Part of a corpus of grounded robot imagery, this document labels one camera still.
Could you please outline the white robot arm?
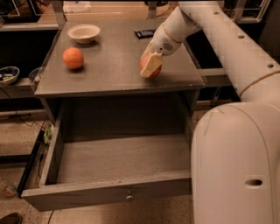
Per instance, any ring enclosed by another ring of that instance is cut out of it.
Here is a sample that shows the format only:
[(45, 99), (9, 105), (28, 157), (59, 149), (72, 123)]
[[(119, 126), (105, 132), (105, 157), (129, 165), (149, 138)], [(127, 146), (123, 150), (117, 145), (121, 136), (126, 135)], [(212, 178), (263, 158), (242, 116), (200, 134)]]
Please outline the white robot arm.
[(184, 1), (157, 28), (140, 74), (202, 30), (240, 100), (206, 112), (192, 136), (194, 224), (280, 224), (279, 65), (217, 1)]

